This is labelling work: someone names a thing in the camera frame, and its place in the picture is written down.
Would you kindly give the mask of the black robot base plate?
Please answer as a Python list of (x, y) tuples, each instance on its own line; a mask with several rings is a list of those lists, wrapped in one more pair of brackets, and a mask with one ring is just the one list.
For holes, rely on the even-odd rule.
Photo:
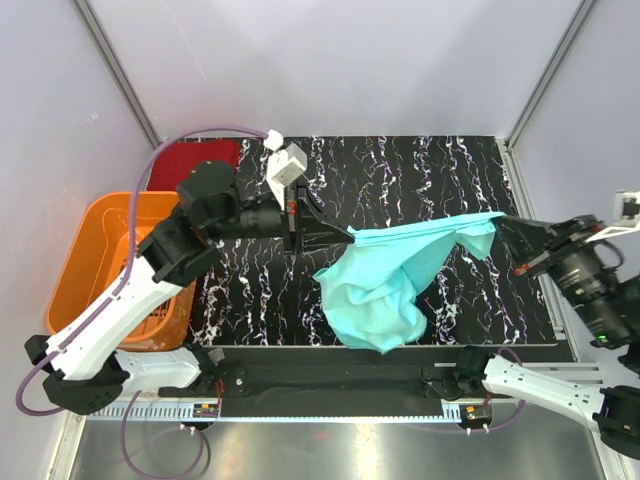
[(250, 405), (315, 399), (415, 406), (421, 400), (484, 400), (471, 347), (402, 347), (381, 355), (344, 347), (225, 347), (214, 372), (194, 386), (163, 387), (162, 397), (220, 395)]

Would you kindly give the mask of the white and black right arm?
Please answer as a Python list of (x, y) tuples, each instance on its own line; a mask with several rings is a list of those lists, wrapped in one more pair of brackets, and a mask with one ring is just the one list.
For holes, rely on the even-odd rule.
[[(515, 263), (517, 275), (547, 276), (598, 349), (625, 349), (619, 362), (639, 371), (639, 278), (622, 281), (618, 266), (597, 253), (611, 238), (639, 230), (622, 220), (611, 226), (593, 215), (560, 223), (503, 216), (493, 221)], [(450, 379), (460, 394), (505, 395), (563, 415), (595, 432), (617, 453), (639, 457), (639, 390), (593, 387), (561, 380), (519, 365), (498, 353), (468, 346)]]

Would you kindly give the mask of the teal t shirt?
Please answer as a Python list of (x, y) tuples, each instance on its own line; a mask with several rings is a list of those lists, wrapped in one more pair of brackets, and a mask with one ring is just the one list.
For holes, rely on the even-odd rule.
[(337, 340), (380, 354), (420, 339), (427, 318), (416, 298), (437, 276), (454, 247), (477, 259), (491, 250), (503, 212), (462, 214), (381, 229), (348, 232), (354, 242), (318, 270), (321, 309)]

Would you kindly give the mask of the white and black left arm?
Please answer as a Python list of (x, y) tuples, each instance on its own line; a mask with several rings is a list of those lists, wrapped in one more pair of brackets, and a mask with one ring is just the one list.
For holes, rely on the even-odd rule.
[(192, 170), (176, 191), (169, 216), (130, 246), (112, 285), (66, 329), (26, 342), (34, 369), (47, 374), (42, 387), (57, 411), (88, 415), (137, 392), (216, 394), (220, 367), (205, 349), (136, 353), (119, 345), (153, 310), (214, 267), (220, 241), (282, 239), (292, 255), (354, 241), (300, 183), (287, 190), (290, 207), (271, 193), (242, 199), (232, 167), (211, 161)]

